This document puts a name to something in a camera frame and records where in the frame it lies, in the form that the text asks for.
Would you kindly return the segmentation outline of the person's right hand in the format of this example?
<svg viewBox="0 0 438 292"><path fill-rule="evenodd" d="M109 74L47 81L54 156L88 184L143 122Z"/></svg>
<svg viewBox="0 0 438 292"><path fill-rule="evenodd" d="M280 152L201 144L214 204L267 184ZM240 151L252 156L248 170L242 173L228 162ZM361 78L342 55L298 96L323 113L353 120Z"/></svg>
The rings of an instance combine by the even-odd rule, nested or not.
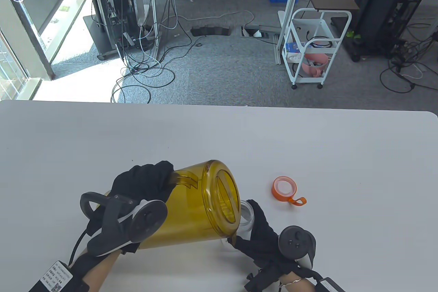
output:
<svg viewBox="0 0 438 292"><path fill-rule="evenodd" d="M286 227L277 234L268 224L264 211L252 199L247 203L253 208L254 222L250 239L236 236L228 243L250 257L259 268L256 275L248 275L244 286L248 292L262 292L279 282L289 292L316 292L310 278L318 279L313 271L316 239L300 226Z"/></svg>

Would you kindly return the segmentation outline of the person's left hand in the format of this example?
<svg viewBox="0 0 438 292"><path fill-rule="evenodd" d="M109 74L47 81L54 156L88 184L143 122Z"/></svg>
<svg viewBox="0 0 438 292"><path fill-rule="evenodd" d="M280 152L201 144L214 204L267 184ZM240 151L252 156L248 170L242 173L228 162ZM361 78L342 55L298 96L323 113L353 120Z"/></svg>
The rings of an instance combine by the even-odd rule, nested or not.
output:
<svg viewBox="0 0 438 292"><path fill-rule="evenodd" d="M153 236L165 222L175 183L173 165L136 165L119 174L108 195L85 192L80 206L89 219L87 252L103 257L116 250L136 252L140 243Z"/></svg>

